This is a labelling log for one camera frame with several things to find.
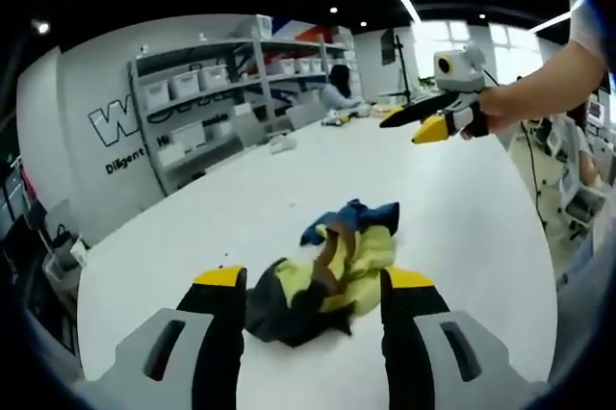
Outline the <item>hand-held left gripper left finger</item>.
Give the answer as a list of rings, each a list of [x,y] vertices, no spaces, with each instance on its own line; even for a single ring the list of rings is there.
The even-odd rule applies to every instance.
[[[198,275],[174,309],[162,308],[115,350],[127,409],[235,409],[244,352],[246,269]]]

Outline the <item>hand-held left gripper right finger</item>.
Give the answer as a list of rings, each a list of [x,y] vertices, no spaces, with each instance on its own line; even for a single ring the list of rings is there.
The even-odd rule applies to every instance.
[[[407,269],[380,272],[382,354],[391,409],[509,409],[507,347],[451,311],[434,282]]]

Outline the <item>person's right hand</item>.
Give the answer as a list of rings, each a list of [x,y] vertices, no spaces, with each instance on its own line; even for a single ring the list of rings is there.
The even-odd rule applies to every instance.
[[[468,125],[461,133],[465,140],[496,134],[518,121],[515,107],[510,104],[506,86],[491,87],[478,95],[479,109],[484,116],[485,127],[481,130]]]

